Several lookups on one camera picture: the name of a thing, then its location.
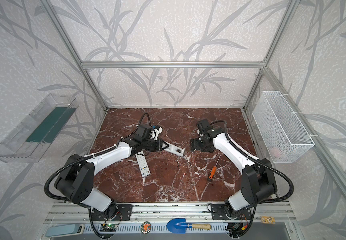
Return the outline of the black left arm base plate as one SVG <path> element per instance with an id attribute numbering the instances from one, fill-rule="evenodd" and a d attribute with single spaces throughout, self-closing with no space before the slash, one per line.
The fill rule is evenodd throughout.
<path id="1" fill-rule="evenodd" d="M 96 209 L 92 211 L 93 221 L 129 221 L 132 214 L 133 205 L 131 204 L 119 204 L 109 206 L 104 212 L 100 212 Z"/>

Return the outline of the white remote control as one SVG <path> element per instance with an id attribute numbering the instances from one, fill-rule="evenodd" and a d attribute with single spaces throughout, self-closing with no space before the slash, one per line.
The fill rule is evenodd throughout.
<path id="1" fill-rule="evenodd" d="M 168 149 L 164 150 L 164 151 L 172 153 L 172 154 L 177 155 L 179 157 L 183 157 L 184 156 L 184 152 L 185 152 L 184 149 L 179 148 L 179 147 L 177 147 L 175 145 L 172 145 L 172 144 L 170 144 L 170 147 Z"/>

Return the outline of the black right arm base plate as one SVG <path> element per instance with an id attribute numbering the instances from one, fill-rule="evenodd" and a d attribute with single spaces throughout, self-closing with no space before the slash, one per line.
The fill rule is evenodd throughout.
<path id="1" fill-rule="evenodd" d="M 212 220 L 215 221 L 248 221 L 251 219 L 252 216 L 252 210 L 243 208 L 239 211 L 230 212 L 225 207 L 225 204 L 208 204 L 208 210 L 211 213 Z"/>

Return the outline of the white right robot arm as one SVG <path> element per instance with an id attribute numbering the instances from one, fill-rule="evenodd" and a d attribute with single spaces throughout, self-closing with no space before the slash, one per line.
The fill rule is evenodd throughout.
<path id="1" fill-rule="evenodd" d="M 199 137 L 191 139 L 191 151 L 212 153 L 221 151 L 242 174 L 241 189 L 225 200 L 225 211 L 233 218 L 242 209 L 254 208 L 259 204 L 276 203 L 289 199 L 295 190 L 292 180 L 272 167 L 267 159 L 259 159 L 237 144 L 227 133 L 227 127 L 215 126 L 207 119 L 197 122 Z M 275 199 L 269 197 L 278 190 L 275 175 L 289 185 L 288 192 Z"/>

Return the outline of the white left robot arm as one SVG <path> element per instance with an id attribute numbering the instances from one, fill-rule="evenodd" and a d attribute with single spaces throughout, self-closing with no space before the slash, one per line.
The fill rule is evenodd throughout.
<path id="1" fill-rule="evenodd" d="M 83 157 L 75 154 L 53 173 L 44 185 L 45 194 L 54 200 L 69 201 L 89 210 L 95 209 L 111 218 L 117 211 L 114 200 L 94 188 L 94 177 L 100 171 L 143 150 L 161 152 L 169 147 L 159 138 L 162 128 L 139 123 L 137 128 L 117 144 Z"/>

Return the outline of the orange handled screwdriver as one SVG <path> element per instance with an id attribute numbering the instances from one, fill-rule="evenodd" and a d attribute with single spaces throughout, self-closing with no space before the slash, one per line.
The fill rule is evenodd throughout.
<path id="1" fill-rule="evenodd" d="M 215 176 L 215 173 L 216 173 L 216 170 L 217 170 L 217 165 L 218 165 L 218 163 L 219 163 L 219 161 L 220 161 L 220 158 L 221 158 L 221 157 L 219 157 L 218 160 L 216 161 L 215 165 L 213 166 L 213 168 L 212 168 L 212 170 L 211 170 L 211 172 L 210 172 L 210 174 L 209 174 L 209 176 L 208 176 L 208 178 L 207 178 L 207 180 L 208 180 L 209 182 L 212 182 L 212 181 L 213 181 L 213 178 L 214 178 L 214 176 Z"/>

